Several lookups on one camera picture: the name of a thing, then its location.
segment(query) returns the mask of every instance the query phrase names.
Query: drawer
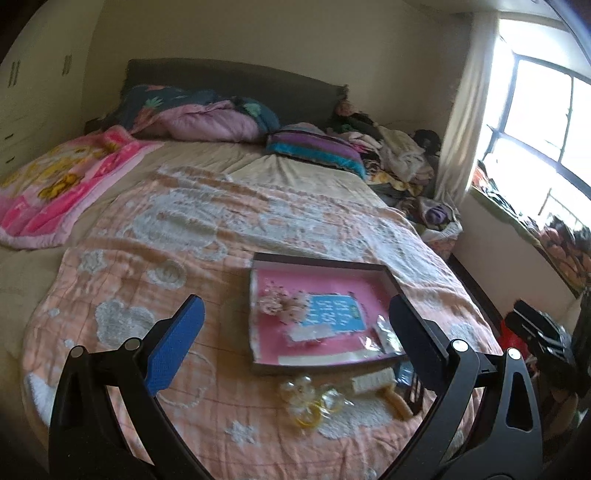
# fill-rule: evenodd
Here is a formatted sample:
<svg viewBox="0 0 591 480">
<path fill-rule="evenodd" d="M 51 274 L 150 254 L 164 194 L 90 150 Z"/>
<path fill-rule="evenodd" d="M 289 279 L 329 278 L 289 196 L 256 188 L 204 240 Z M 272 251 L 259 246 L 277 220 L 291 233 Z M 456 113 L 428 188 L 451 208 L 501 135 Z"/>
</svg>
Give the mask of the drawer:
<svg viewBox="0 0 591 480">
<path fill-rule="evenodd" d="M 0 148 L 0 181 L 31 160 L 31 144 L 26 140 L 8 148 Z"/>
<path fill-rule="evenodd" d="M 39 114 L 7 118 L 0 122 L 0 151 L 20 143 L 37 133 L 43 126 L 44 118 Z"/>
</svg>

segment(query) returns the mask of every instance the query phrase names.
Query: tray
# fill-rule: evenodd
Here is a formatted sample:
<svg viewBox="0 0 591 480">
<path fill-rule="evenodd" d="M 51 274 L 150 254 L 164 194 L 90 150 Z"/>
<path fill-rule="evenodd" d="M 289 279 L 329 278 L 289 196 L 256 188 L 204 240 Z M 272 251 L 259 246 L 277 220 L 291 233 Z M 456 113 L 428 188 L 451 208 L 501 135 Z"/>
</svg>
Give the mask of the tray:
<svg viewBox="0 0 591 480">
<path fill-rule="evenodd" d="M 295 342 L 289 330 L 293 324 L 285 325 L 277 316 L 267 315 L 258 307 L 270 282 L 283 286 L 290 295 L 303 290 L 312 296 L 352 297 L 359 307 L 362 325 L 353 321 L 353 331 L 337 333 L 337 327 L 329 338 Z M 384 265 L 256 253 L 251 270 L 249 317 L 254 371 L 293 374 L 361 366 L 383 368 L 406 359 L 402 350 L 384 353 L 374 329 L 380 316 L 388 321 L 389 303 L 396 295 L 404 293 Z"/>
</svg>

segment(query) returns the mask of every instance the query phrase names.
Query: curtain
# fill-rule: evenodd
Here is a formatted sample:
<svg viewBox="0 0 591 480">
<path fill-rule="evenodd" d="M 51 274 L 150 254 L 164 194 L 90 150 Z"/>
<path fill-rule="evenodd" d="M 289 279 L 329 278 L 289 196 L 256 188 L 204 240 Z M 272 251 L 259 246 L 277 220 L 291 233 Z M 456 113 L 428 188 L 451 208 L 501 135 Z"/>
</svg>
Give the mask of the curtain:
<svg viewBox="0 0 591 480">
<path fill-rule="evenodd" d="M 441 146 L 435 192 L 437 200 L 451 198 L 456 206 L 464 199 L 476 168 L 498 30 L 498 12 L 474 14 L 470 50 Z"/>
</svg>

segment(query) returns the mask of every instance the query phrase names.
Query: bed sheet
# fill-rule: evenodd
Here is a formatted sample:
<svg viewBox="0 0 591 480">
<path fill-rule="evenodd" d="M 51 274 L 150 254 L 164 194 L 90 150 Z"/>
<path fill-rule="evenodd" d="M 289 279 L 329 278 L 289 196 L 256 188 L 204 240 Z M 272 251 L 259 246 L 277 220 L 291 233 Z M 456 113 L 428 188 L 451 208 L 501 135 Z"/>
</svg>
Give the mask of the bed sheet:
<svg viewBox="0 0 591 480">
<path fill-rule="evenodd" d="M 364 205 L 384 205 L 359 177 L 351 173 L 269 155 L 256 145 L 170 141 L 146 155 L 138 166 L 88 208 L 63 246 L 36 251 L 0 247 L 0 414 L 6 418 L 9 431 L 42 462 L 45 461 L 44 448 L 31 433 L 21 394 L 25 328 L 56 279 L 66 249 L 75 247 L 86 236 L 99 215 L 121 193 L 165 163 L 171 167 L 197 166 L 215 173 L 231 174 L 237 180 L 287 186 Z"/>
<path fill-rule="evenodd" d="M 277 395 L 285 377 L 252 372 L 248 313 L 256 306 L 249 305 L 248 284 L 257 251 L 385 264 L 422 317 L 477 351 L 499 353 L 459 281 L 398 210 L 164 165 L 120 195 L 66 251 L 25 336 L 30 417 L 49 423 L 74 345 L 118 348 L 197 293 L 206 305 L 203 329 L 157 397 L 214 478 L 359 480 L 383 473 L 423 415 L 401 421 L 378 396 L 354 397 L 354 407 L 302 435 Z M 313 377 L 318 385 L 344 380 Z M 117 389 L 111 398 L 130 448 L 148 459 Z M 473 392 L 460 439 L 479 399 Z M 433 400 L 427 392 L 425 411 Z"/>
</svg>

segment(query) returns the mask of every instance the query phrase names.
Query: window sill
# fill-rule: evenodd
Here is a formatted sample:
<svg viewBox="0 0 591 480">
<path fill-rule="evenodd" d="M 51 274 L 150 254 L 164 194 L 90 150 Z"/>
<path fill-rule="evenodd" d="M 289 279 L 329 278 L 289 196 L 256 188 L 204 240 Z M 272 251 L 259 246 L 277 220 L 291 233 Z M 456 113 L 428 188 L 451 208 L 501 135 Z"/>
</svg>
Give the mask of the window sill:
<svg viewBox="0 0 591 480">
<path fill-rule="evenodd" d="M 561 261 L 552 257 L 546 249 L 543 247 L 540 240 L 534 236 L 534 234 L 523 225 L 516 216 L 507 212 L 504 208 L 498 205 L 494 200 L 490 199 L 483 191 L 478 187 L 472 186 L 470 189 L 472 197 L 492 216 L 497 220 L 511 225 L 516 233 L 532 247 L 534 247 L 542 257 L 554 268 L 555 272 L 562 278 L 565 285 L 570 289 L 575 297 L 578 297 L 584 289 L 584 281 L 573 281 L 561 270 Z"/>
</svg>

